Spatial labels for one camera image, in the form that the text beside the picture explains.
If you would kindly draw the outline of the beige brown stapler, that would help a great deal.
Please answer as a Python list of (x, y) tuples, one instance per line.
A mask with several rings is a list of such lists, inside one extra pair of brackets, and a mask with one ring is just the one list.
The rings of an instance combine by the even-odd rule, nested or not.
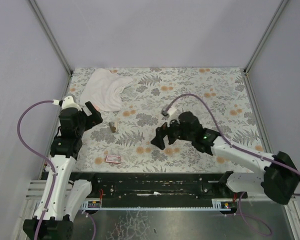
[(109, 122), (109, 128), (112, 133), (118, 133), (119, 123), (117, 121), (111, 121), (111, 122)]

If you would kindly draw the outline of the red staple box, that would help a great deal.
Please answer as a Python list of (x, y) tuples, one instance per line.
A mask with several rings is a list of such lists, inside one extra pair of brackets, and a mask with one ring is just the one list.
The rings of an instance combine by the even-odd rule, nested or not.
[(121, 156), (119, 155), (107, 155), (105, 158), (106, 163), (119, 164), (121, 162)]

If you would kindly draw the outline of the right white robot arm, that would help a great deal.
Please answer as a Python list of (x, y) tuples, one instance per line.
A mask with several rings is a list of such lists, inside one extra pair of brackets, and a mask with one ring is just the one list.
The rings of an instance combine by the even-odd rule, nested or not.
[(203, 127), (190, 111), (157, 127), (151, 144), (164, 150), (164, 138), (169, 145), (177, 140), (191, 142), (201, 153), (225, 158), (249, 169), (249, 173), (230, 173), (226, 177), (226, 186), (235, 193), (265, 194), (272, 201), (286, 205), (300, 182), (297, 168), (287, 153), (272, 154), (231, 144), (220, 132)]

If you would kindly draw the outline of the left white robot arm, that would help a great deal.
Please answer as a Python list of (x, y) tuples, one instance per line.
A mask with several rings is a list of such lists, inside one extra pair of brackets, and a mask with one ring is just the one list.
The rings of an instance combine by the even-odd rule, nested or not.
[(59, 126), (54, 136), (48, 157), (25, 147), (43, 158), (50, 170), (44, 191), (31, 219), (26, 219), (22, 229), (31, 240), (69, 240), (73, 235), (74, 219), (85, 200), (92, 192), (88, 180), (76, 180), (67, 192), (70, 176), (83, 145), (82, 137), (91, 128), (103, 122), (101, 113), (91, 102), (85, 106), (87, 114), (75, 100), (68, 96), (63, 100), (52, 100), (51, 104), (61, 108)]

